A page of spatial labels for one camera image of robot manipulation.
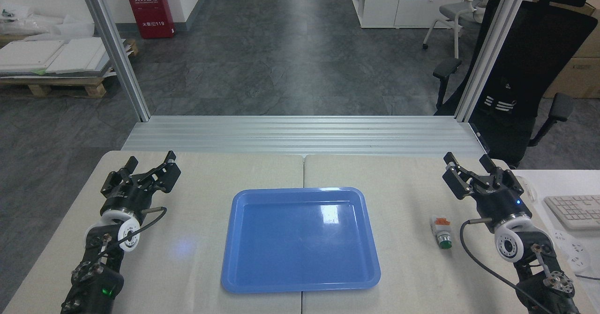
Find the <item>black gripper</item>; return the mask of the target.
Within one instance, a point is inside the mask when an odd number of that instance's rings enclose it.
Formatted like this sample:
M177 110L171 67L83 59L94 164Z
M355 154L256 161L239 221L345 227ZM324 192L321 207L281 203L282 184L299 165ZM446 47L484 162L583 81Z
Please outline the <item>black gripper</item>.
M511 215L532 216L521 199L524 190L516 176L512 171L497 166L489 155L483 155L479 161L489 173L490 181L462 167L452 152L447 152L443 159L447 164L442 175L443 181L458 200L473 194L481 218L491 218L492 224L499 224Z
M101 194L106 201L101 207L101 214L107 210L120 210L135 217L144 217L142 210L150 208L152 195L157 190L170 193L180 177L181 171L175 160L176 154L169 151L161 165L132 176L138 160L131 156L122 168L110 172L103 183Z

